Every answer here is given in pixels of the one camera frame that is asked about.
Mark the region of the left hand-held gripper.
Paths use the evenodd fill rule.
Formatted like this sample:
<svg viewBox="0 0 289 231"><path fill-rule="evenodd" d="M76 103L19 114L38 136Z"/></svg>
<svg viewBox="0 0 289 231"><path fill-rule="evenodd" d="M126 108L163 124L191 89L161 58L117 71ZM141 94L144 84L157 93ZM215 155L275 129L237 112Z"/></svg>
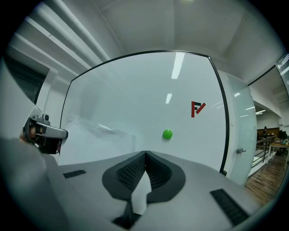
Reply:
<svg viewBox="0 0 289 231"><path fill-rule="evenodd" d="M38 141L31 144L37 147L38 150L44 154L57 154L60 150L61 141L68 138L67 130L51 126L49 115L47 114L29 117L24 127L27 125L36 126L36 134L40 137Z"/></svg>

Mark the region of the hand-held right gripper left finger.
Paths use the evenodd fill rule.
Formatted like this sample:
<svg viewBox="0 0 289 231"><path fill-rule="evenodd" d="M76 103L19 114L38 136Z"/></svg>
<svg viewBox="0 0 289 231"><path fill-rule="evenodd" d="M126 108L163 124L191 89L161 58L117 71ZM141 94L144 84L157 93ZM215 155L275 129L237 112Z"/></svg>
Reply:
<svg viewBox="0 0 289 231"><path fill-rule="evenodd" d="M67 181L76 193L108 221L126 229L146 211L145 152L60 166L66 174L83 170Z"/></svg>

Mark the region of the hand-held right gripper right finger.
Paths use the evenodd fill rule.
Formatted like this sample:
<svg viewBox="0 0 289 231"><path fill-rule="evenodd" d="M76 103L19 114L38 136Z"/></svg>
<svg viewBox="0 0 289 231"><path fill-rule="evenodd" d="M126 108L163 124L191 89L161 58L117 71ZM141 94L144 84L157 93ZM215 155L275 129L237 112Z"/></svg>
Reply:
<svg viewBox="0 0 289 231"><path fill-rule="evenodd" d="M131 228L133 231L227 231L234 227L211 192L222 189L248 216L260 205L242 186L217 170L189 160L155 152L180 166L186 182L170 201L153 203Z"/></svg>

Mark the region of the person's left hand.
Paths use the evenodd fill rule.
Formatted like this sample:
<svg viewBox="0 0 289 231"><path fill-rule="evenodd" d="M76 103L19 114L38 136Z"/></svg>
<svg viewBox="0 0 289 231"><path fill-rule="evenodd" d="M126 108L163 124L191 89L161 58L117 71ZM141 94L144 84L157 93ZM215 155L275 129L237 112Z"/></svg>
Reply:
<svg viewBox="0 0 289 231"><path fill-rule="evenodd" d="M43 132L42 126L25 126L23 127L23 131L20 134L20 141L27 142L27 143L34 143L39 140L39 135Z"/></svg>

